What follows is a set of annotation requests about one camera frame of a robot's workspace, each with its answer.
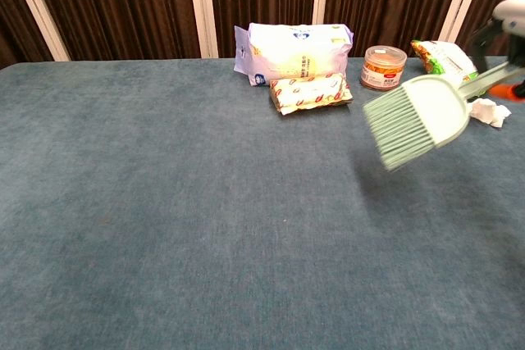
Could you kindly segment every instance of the label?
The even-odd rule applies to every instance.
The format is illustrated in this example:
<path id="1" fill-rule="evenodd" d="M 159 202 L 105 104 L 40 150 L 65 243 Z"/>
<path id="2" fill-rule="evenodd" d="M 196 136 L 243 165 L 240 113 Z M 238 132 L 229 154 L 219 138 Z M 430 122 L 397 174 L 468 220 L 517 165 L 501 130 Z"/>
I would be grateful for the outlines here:
<path id="1" fill-rule="evenodd" d="M 276 64 L 275 69 L 271 69 L 278 73 L 281 79 L 293 77 L 311 77 L 316 75 L 317 65 L 315 57 L 308 53 L 296 55 L 286 60 L 282 60 Z"/>
<path id="2" fill-rule="evenodd" d="M 369 70 L 367 67 L 363 67 L 363 71 L 361 71 L 361 80 L 373 86 L 374 88 L 388 89 L 394 88 L 395 86 L 399 85 L 399 81 L 401 80 L 402 74 L 403 71 L 397 73 L 382 74 L 376 71 Z"/>

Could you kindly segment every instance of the brush bristles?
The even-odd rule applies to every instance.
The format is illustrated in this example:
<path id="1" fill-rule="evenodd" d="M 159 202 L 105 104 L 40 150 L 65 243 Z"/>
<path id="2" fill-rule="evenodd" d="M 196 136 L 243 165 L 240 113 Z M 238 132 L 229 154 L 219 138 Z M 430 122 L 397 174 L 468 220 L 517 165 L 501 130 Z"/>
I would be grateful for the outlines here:
<path id="1" fill-rule="evenodd" d="M 363 107 L 388 170 L 434 148 L 434 140 L 422 123 L 404 88 L 397 88 Z"/>

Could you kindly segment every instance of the logo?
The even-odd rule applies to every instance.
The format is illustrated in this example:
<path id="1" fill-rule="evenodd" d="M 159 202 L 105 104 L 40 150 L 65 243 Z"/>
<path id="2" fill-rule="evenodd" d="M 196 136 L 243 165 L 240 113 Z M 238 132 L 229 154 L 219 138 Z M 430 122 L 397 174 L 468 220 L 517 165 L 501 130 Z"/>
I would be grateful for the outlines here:
<path id="1" fill-rule="evenodd" d="M 294 33 L 296 39 L 305 40 L 310 37 L 310 33 Z"/>
<path id="2" fill-rule="evenodd" d="M 264 85 L 265 83 L 266 83 L 266 80 L 264 79 L 264 75 L 262 74 L 255 75 L 255 84 Z"/>

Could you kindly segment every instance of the green snack bag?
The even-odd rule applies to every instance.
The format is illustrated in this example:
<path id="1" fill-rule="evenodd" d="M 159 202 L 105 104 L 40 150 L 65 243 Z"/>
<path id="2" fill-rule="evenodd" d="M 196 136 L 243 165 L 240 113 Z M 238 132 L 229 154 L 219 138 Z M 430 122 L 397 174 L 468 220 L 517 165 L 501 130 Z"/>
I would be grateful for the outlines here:
<path id="1" fill-rule="evenodd" d="M 470 58 L 454 43 L 446 41 L 411 42 L 429 74 L 446 74 L 460 86 L 477 77 L 477 70 Z"/>

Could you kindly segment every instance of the orange part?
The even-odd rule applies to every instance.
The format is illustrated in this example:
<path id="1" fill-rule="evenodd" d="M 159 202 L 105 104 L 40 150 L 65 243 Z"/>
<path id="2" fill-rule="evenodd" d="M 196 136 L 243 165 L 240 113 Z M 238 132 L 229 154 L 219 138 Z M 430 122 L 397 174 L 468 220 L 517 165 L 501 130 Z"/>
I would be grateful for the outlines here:
<path id="1" fill-rule="evenodd" d="M 492 88 L 489 89 L 489 94 L 491 96 L 496 96 L 497 98 L 504 98 L 505 100 L 510 100 L 513 102 L 525 102 L 525 98 L 519 98 L 518 96 L 516 96 L 516 93 L 514 93 L 514 88 L 516 86 L 516 84 L 494 85 Z"/>
<path id="2" fill-rule="evenodd" d="M 374 66 L 369 61 L 365 61 L 364 66 L 367 69 L 369 69 L 371 71 L 375 71 L 376 73 L 380 73 L 380 74 L 397 74 L 397 73 L 400 73 L 403 70 L 403 66 L 396 67 L 396 68 L 393 68 L 393 69 L 392 68 L 387 69 L 385 67 Z"/>

